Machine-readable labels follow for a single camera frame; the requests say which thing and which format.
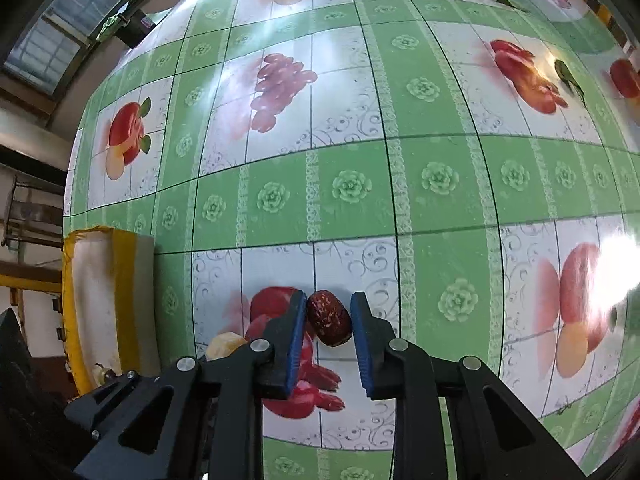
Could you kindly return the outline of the wrinkled red jujube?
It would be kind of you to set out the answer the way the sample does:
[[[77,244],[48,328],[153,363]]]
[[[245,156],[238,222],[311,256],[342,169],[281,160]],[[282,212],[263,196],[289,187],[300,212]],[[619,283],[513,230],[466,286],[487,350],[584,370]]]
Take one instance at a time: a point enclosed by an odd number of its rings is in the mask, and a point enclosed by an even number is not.
[[[352,336],[352,319],[341,300],[328,290],[318,290],[308,297],[306,319],[318,337],[328,347],[337,347]]]

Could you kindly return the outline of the dark wooden chair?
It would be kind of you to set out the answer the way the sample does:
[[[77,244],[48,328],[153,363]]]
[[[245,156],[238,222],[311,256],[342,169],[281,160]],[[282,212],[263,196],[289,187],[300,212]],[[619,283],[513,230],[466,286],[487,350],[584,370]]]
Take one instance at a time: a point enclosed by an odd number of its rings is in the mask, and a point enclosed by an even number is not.
[[[21,244],[32,244],[62,248],[63,208],[50,202],[35,202],[31,192],[60,196],[14,176],[1,216],[1,246],[17,249]]]

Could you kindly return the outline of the green cloth on windowsill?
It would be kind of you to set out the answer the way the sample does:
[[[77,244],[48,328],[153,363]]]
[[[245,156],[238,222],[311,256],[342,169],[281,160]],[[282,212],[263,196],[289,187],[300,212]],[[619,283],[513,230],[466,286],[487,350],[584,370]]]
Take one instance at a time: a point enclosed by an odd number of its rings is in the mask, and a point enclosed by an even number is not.
[[[96,36],[97,42],[104,42],[114,36],[117,29],[122,26],[122,16],[119,13],[115,13],[109,16],[103,23],[98,36]]]

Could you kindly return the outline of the black box on table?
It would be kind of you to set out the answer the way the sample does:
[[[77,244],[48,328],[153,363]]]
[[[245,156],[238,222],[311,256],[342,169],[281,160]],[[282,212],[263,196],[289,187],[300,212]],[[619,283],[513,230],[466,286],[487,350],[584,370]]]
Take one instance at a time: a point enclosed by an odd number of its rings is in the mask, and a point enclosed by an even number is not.
[[[140,9],[132,13],[119,13],[117,18],[115,37],[130,49],[141,44],[155,28],[155,23],[149,15]]]

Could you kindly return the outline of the green fruit-print tablecloth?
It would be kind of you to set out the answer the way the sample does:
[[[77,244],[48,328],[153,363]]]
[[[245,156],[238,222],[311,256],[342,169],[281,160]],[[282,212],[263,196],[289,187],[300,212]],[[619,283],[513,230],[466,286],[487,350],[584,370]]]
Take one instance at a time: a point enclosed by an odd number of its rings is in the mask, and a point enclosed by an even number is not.
[[[82,114],[93,226],[154,238],[163,363],[361,290],[581,470],[638,434],[639,69],[586,0],[181,0]]]

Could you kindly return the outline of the white foam tray yellow rim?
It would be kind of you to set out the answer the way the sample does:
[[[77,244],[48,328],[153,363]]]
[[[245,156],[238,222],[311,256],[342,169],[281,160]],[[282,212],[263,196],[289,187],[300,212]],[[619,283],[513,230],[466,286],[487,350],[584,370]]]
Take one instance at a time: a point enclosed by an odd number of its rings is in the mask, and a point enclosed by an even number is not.
[[[99,386],[96,363],[121,375],[160,372],[154,314],[154,240],[149,235],[95,226],[63,244],[64,348],[75,386]]]

